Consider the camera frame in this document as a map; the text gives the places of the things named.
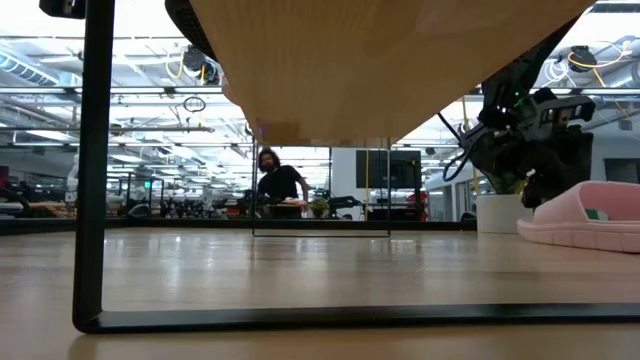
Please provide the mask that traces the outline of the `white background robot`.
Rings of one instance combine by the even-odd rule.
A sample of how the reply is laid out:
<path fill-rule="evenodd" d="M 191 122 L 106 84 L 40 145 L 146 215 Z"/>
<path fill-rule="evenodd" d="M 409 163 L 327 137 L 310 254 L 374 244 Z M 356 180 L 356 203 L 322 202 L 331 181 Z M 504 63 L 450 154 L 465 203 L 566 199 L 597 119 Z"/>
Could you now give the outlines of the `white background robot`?
<path fill-rule="evenodd" d="M 77 199 L 77 186 L 78 186 L 78 170 L 79 170 L 79 155 L 75 154 L 73 157 L 73 166 L 67 175 L 66 180 L 66 192 L 65 201 L 67 203 L 75 202 Z"/>

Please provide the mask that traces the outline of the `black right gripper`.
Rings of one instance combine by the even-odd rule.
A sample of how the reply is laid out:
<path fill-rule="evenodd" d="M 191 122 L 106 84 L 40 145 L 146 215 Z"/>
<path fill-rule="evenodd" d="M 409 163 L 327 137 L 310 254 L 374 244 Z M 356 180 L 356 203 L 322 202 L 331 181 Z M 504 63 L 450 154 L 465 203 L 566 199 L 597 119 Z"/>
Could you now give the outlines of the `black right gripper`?
<path fill-rule="evenodd" d="M 577 123 L 584 120 L 549 130 L 535 130 L 533 120 L 534 107 L 491 109 L 469 130 L 469 162 L 485 177 L 511 172 L 526 179 L 521 203 L 529 209 L 591 177 L 594 139 Z"/>

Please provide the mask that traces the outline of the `red background object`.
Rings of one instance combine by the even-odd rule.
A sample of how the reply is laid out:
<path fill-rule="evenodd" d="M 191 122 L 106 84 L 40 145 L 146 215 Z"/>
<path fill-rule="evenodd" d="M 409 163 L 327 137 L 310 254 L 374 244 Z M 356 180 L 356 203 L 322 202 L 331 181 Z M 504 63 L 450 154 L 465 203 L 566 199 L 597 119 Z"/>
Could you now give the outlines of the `red background object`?
<path fill-rule="evenodd" d="M 414 192 L 407 197 L 407 208 L 416 210 L 419 213 L 419 221 L 426 222 L 428 213 L 428 194 L 426 191 Z"/>

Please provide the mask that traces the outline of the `grey door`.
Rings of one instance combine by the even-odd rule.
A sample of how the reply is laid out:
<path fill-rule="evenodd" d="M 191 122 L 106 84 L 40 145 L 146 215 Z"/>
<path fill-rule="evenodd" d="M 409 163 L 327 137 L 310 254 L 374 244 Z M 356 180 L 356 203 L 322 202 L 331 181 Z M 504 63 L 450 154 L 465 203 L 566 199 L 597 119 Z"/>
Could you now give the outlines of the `grey door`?
<path fill-rule="evenodd" d="M 605 159 L 607 181 L 640 184 L 640 159 Z"/>

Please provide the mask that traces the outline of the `black table edge rail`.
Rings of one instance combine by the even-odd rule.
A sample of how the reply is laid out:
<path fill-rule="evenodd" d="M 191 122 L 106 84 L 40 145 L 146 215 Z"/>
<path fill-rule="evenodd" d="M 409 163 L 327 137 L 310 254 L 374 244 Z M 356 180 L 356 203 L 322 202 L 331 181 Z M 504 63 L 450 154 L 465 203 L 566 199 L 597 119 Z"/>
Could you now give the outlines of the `black table edge rail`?
<path fill-rule="evenodd" d="M 143 228 L 209 228 L 266 230 L 391 230 L 391 231 L 476 231 L 475 222 L 411 222 L 348 220 L 210 220 L 196 218 L 107 218 L 105 229 Z M 76 230 L 74 219 L 18 218 L 0 219 L 0 236 Z"/>

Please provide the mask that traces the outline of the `light wooden shelf board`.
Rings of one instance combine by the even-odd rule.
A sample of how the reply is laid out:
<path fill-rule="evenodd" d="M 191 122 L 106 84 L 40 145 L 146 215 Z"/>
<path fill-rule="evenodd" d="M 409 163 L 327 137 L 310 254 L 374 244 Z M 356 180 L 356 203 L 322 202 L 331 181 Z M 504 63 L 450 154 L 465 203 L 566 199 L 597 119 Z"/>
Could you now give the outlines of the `light wooden shelf board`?
<path fill-rule="evenodd" d="M 595 0 L 190 0 L 262 144 L 397 140 Z"/>

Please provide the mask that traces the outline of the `black wall monitor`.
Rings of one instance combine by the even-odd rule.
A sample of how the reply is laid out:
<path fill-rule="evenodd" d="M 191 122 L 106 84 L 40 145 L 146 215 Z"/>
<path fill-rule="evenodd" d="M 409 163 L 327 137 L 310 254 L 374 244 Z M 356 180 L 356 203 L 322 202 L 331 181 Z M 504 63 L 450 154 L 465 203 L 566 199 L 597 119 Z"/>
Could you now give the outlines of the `black wall monitor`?
<path fill-rule="evenodd" d="M 419 151 L 356 151 L 357 188 L 421 188 L 421 172 Z"/>

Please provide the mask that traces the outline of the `white plant pot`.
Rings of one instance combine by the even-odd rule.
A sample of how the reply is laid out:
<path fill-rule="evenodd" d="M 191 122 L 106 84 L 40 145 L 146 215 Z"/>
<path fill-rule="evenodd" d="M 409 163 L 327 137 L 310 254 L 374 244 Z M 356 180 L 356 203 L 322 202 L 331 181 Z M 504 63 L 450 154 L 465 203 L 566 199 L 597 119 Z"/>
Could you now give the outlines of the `white plant pot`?
<path fill-rule="evenodd" d="M 476 210 L 477 230 L 481 233 L 516 234 L 517 221 L 533 214 L 517 194 L 482 195 L 476 201 Z"/>

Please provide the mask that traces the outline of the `person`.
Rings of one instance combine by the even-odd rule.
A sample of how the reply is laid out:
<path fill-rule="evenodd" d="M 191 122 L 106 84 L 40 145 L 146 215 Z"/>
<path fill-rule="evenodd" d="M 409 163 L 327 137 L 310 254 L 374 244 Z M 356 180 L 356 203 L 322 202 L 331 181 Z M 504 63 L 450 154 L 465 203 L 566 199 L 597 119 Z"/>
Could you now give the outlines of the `person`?
<path fill-rule="evenodd" d="M 302 207 L 280 206 L 287 198 L 309 199 L 310 186 L 305 178 L 290 165 L 282 165 L 280 158 L 269 147 L 264 147 L 258 154 L 258 169 L 263 174 L 257 185 L 258 194 L 268 197 L 274 206 L 266 206 L 265 210 L 273 219 L 301 219 Z"/>

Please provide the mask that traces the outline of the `small background potted plant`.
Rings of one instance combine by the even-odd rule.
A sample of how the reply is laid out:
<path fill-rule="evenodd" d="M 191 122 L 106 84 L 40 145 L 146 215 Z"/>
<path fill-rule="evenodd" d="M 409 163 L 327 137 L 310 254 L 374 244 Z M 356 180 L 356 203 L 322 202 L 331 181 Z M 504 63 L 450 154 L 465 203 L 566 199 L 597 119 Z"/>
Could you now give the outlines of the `small background potted plant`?
<path fill-rule="evenodd" d="M 309 203 L 309 209 L 311 210 L 313 217 L 316 219 L 325 218 L 330 212 L 329 202 L 325 198 L 315 198 Z"/>

